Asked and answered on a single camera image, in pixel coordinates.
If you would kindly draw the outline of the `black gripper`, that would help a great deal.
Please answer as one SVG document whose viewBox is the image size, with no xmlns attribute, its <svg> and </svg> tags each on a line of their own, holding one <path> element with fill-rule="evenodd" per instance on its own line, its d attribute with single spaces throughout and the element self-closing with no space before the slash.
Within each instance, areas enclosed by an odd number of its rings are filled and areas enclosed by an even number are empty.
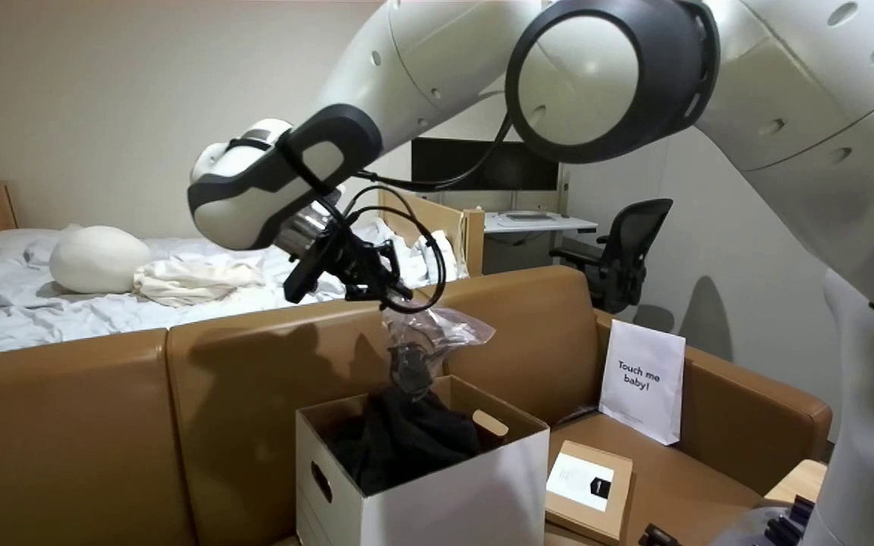
<svg viewBox="0 0 874 546">
<path fill-rule="evenodd" d="M 379 310 L 412 313 L 412 290 L 400 289 L 394 247 L 373 247 L 356 236 L 346 219 L 330 219 L 306 247 L 282 283 L 282 294 L 300 304 L 317 285 L 320 272 L 342 283 L 346 300 L 379 300 Z"/>
</svg>

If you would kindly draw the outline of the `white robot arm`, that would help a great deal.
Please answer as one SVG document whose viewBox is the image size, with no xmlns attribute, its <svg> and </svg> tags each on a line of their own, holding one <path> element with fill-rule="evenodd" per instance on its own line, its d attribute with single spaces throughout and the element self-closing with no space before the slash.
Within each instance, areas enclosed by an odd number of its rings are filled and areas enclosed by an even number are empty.
<svg viewBox="0 0 874 546">
<path fill-rule="evenodd" d="M 302 125 L 198 158 L 194 228 L 379 283 L 333 187 L 485 93 L 560 164 L 696 129 L 822 260 L 843 403 L 800 546 L 874 546 L 874 0 L 383 0 Z"/>
</svg>

